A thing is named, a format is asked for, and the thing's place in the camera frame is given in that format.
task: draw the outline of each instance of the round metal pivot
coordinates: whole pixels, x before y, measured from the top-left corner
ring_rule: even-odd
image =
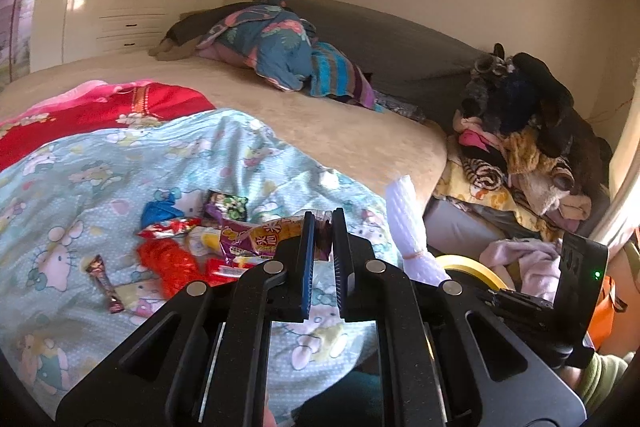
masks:
[[[199,295],[202,295],[206,291],[207,285],[202,281],[194,281],[187,286],[187,293],[191,295],[191,297],[197,297]]]
[[[458,281],[445,281],[442,289],[444,293],[449,295],[460,295],[462,293],[462,286]]]
[[[371,273],[382,273],[386,270],[385,264],[380,261],[380,259],[371,259],[371,261],[367,261],[365,268]]]
[[[280,261],[267,261],[262,265],[262,269],[271,275],[276,275],[276,273],[280,273],[284,270],[284,264]]]

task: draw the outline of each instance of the orange shopping bag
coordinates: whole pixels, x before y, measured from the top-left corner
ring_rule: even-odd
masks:
[[[616,282],[609,275],[604,276],[598,304],[593,312],[588,329],[589,336],[596,349],[600,349],[604,340],[611,334],[614,315],[625,311],[626,303],[616,297]]]

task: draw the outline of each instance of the gray headboard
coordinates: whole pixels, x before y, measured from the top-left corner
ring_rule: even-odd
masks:
[[[334,0],[287,0],[287,6],[316,26],[321,41],[372,73],[374,89],[415,103],[430,120],[450,130],[469,71],[484,52],[426,26],[362,6]]]

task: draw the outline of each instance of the yellow patterned cloth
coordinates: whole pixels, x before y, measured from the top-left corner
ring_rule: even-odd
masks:
[[[433,196],[439,200],[452,200],[453,203],[457,200],[512,212],[516,221],[525,229],[540,232],[542,241],[554,241],[562,237],[561,229],[516,203],[507,187],[486,190],[469,183],[462,168],[455,136],[449,136],[447,139],[447,164],[433,191]]]

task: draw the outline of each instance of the light blue blanket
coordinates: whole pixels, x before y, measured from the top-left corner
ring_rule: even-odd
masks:
[[[82,263],[101,254],[114,285],[151,278],[135,250],[144,204],[172,192],[178,208],[196,213],[208,188],[246,196],[254,222],[341,206],[351,232],[398,261],[382,198],[242,112],[47,144],[0,172],[0,347],[48,414],[139,324],[129,311],[108,313]],[[276,417],[343,377],[374,341],[372,323],[338,318],[333,266],[316,263],[309,320],[273,327],[267,387]]]

